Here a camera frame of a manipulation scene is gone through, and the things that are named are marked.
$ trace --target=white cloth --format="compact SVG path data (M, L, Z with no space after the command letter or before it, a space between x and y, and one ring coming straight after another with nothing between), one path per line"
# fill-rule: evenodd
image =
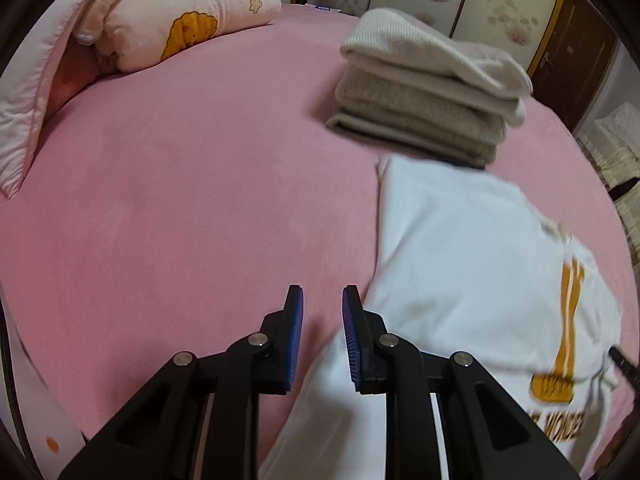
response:
M365 309L422 351L473 354L580 470L606 420L616 384L606 352L620 336L593 255L488 173L402 156L383 158L379 171L378 265ZM542 391L556 368L562 388ZM353 391L339 333L261 479L382 480L384 463L385 399Z
M22 185L38 145L53 77L87 0L55 0L0 75L0 190Z
M533 91L507 52L450 40L400 10L368 10L340 52L365 72L500 115L514 126L526 116L521 97Z
M58 404L56 397L34 368L9 313L4 289L0 287L0 317L4 315L11 354L15 391L20 405L24 432L43 480L56 480L62 470L84 447L80 428ZM22 451L9 406L4 371L0 360L0 422Z

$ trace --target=pink bed sheet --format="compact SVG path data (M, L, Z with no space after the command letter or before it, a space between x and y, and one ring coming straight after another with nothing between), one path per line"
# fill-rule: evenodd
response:
M340 323L340 292L374 271L380 150L324 127L355 19L285 6L267 27L103 80L43 132L0 204L0 276L31 357L91 437L180 350L223 351L305 291L296 392ZM490 168L591 248L638 355L630 257L605 189L534 100ZM616 390L609 436L630 411ZM260 411L260 458L295 395Z

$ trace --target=metal screw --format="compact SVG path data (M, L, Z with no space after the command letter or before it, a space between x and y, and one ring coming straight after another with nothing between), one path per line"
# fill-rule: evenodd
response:
M174 355L174 365L186 366L193 361L193 354L191 352L178 352Z
M469 366L474 361L473 357L471 357L471 354L468 354L466 352L456 352L453 355L453 360L460 366Z
M262 332L256 332L249 336L249 344L251 346L263 346L267 344L269 338Z
M378 341L380 341L380 344L382 346L386 346L389 348L393 348L399 343L398 338L393 334L383 334L380 336L380 339L378 339Z

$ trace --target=wooden door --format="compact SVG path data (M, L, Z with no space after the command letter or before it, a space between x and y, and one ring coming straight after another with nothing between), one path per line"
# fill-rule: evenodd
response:
M586 0L564 0L531 78L533 97L573 130L607 71L618 38Z

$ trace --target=yellow graphic print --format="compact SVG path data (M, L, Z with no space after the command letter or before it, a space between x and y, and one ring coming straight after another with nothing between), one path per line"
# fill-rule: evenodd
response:
M249 0L249 10L252 13L258 14L260 7L262 7L262 2L260 0Z
M544 427L540 426L541 412L530 413L545 435L553 442L566 442L580 437L584 423L584 412L548 412L545 414Z
M218 30L218 20L204 12L185 12L169 30L166 47L160 61L178 54L190 46L212 38Z
M550 374L533 375L531 393L543 402L574 400L575 323L574 316L580 300L580 287L584 280L584 266L573 258L562 265L560 309L562 338L554 370Z

